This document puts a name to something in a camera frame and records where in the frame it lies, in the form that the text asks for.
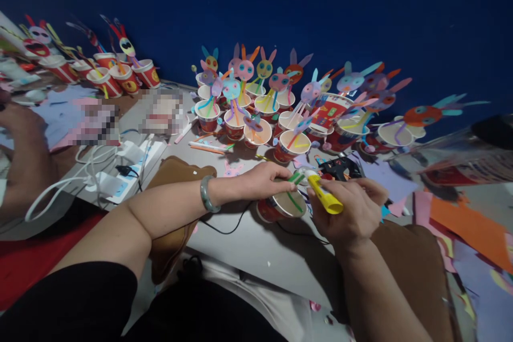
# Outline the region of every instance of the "colored paper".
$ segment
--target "colored paper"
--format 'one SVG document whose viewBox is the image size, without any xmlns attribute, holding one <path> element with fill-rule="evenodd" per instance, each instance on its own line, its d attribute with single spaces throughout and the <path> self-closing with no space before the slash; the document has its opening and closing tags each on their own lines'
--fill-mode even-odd
<svg viewBox="0 0 513 342">
<path fill-rule="evenodd" d="M 417 183 L 397 175 L 387 162 L 376 160 L 372 164 L 367 163 L 357 152 L 353 152 L 348 158 L 362 166 L 365 177 L 385 186 L 392 202 L 399 202 L 418 189 Z"/>
<path fill-rule="evenodd" d="M 442 254 L 442 258 L 444 260 L 445 269 L 450 273 L 455 273 L 456 270 L 453 266 L 453 261 L 451 258 L 454 257 L 453 253 L 453 235 L 449 235 L 447 231 L 444 233 L 437 228 L 435 228 L 430 223 L 430 214 L 431 214 L 431 201 L 433 199 L 433 194 L 425 191 L 416 191 L 415 192 L 415 217 L 414 223 L 426 227 L 431 231 L 433 235 L 437 237 L 438 246 L 440 247 L 440 252 Z"/>
<path fill-rule="evenodd" d="M 458 234 L 479 253 L 500 268 L 513 273 L 506 246 L 506 228 L 466 206 L 463 199 L 458 206 L 433 197 L 431 218 Z"/>
<path fill-rule="evenodd" d="M 494 268 L 476 250 L 459 240 L 454 241 L 454 267 L 476 313 L 477 340 L 511 340 L 513 296 L 494 282 L 491 275 Z M 499 274 L 511 284 L 506 273 Z"/>
</svg>

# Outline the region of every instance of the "hand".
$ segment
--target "hand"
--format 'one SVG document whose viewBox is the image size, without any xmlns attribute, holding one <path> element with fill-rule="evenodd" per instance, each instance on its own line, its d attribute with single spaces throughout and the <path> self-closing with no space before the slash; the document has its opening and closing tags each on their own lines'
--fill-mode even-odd
<svg viewBox="0 0 513 342">
<path fill-rule="evenodd" d="M 367 179 L 351 179 L 348 182 L 321 180 L 321 185 L 344 204 L 338 215 L 326 212 L 312 189 L 308 189 L 314 212 L 313 222 L 335 248 L 335 252 L 351 252 L 368 241 L 381 221 L 381 206 L 388 191 L 379 183 Z"/>
<path fill-rule="evenodd" d="M 5 109 L 0 112 L 0 127 L 6 128 L 11 135 L 33 135 L 35 129 L 42 132 L 44 120 L 30 108 L 17 103 L 6 103 L 4 106 Z"/>
<path fill-rule="evenodd" d="M 289 179 L 292 173 L 273 162 L 264 162 L 231 180 L 236 183 L 239 199 L 258 200 L 269 198 L 280 192 L 296 191 L 292 182 L 274 182 L 275 178 Z"/>
</svg>

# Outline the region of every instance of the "pink paper bunny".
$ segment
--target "pink paper bunny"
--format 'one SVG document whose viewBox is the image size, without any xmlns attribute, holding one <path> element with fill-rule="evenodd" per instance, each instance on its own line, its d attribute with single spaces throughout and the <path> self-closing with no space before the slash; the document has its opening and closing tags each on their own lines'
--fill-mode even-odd
<svg viewBox="0 0 513 342">
<path fill-rule="evenodd" d="M 224 161 L 224 177 L 234 177 L 240 175 L 240 171 L 244 168 L 244 163 L 239 163 L 235 168 L 230 168 L 230 163 Z"/>
</svg>

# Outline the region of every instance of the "finger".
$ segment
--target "finger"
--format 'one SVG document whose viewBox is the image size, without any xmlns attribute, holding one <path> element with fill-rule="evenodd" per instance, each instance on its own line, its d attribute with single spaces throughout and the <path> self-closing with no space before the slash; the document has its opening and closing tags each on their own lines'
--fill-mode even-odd
<svg viewBox="0 0 513 342">
<path fill-rule="evenodd" d="M 378 206 L 383 206 L 388 199 L 388 190 L 372 179 L 356 178 L 351 179 L 350 182 L 364 187 L 369 197 Z"/>
</svg>

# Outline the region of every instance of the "pink paper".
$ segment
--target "pink paper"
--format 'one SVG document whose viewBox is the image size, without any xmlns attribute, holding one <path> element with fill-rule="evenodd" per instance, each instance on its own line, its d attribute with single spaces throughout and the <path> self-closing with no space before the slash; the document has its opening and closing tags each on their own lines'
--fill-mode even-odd
<svg viewBox="0 0 513 342">
<path fill-rule="evenodd" d="M 443 233 L 439 229 L 435 228 L 429 221 L 431 213 L 431 200 L 433 194 L 430 192 L 416 191 L 415 192 L 415 216 L 414 223 L 419 226 L 426 227 L 431 231 L 433 235 L 437 237 L 438 246 L 442 258 L 444 259 L 445 269 L 450 273 L 455 273 L 456 269 L 453 266 L 453 261 L 450 257 L 453 254 L 453 240 L 454 236 L 450 236 L 449 233 Z"/>
</svg>

